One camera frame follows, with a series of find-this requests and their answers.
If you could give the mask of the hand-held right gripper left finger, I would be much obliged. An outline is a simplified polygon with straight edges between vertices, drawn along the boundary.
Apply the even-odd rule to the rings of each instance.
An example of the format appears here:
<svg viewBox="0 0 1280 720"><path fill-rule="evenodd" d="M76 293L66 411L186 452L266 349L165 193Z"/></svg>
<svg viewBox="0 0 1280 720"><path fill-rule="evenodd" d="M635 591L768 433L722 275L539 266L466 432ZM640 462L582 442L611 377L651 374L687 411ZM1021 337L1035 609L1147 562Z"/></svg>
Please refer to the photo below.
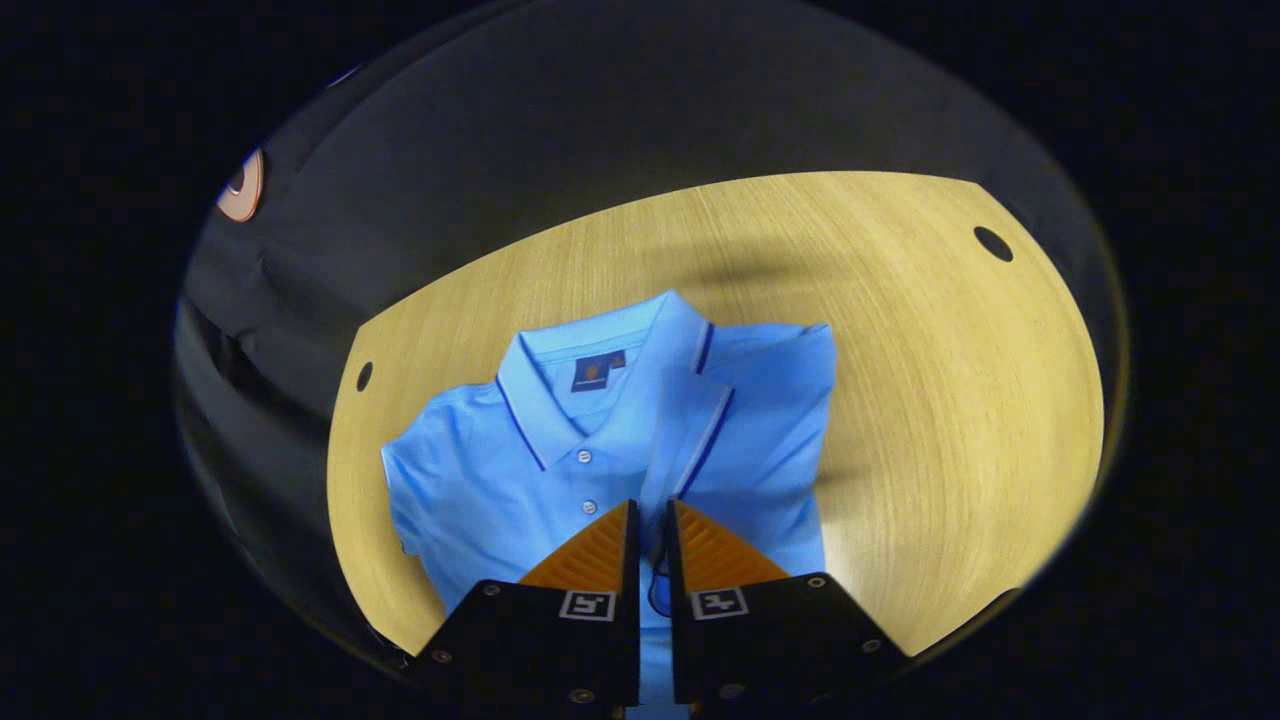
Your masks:
<svg viewBox="0 0 1280 720"><path fill-rule="evenodd" d="M625 714L640 692L639 510L626 501L517 582L484 579L408 665L442 714Z"/></svg>

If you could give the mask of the light blue T-shirt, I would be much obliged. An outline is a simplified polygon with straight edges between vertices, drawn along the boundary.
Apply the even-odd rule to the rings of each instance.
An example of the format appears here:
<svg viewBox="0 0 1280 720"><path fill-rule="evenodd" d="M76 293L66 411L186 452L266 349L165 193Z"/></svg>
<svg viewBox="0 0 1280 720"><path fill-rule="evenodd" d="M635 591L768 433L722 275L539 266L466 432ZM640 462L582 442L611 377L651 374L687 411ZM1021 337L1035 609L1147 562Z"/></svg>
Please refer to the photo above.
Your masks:
<svg viewBox="0 0 1280 720"><path fill-rule="evenodd" d="M791 574L826 568L814 487L837 351L827 324L717 325L675 291L522 331L495 377L431 398L381 450L390 519L454 609L513 582L598 515L643 519L640 705L675 702L660 516L707 512Z"/></svg>

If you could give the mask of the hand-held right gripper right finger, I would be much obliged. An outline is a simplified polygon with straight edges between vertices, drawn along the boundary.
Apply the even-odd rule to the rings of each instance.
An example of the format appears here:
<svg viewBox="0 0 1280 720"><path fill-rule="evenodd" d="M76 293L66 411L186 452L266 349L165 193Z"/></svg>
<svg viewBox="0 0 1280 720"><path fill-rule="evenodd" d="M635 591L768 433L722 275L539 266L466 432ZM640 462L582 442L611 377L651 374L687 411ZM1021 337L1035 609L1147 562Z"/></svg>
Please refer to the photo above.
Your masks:
<svg viewBox="0 0 1280 720"><path fill-rule="evenodd" d="M680 500L666 556L675 698L691 710L849 710L913 665L831 574L786 571Z"/></svg>

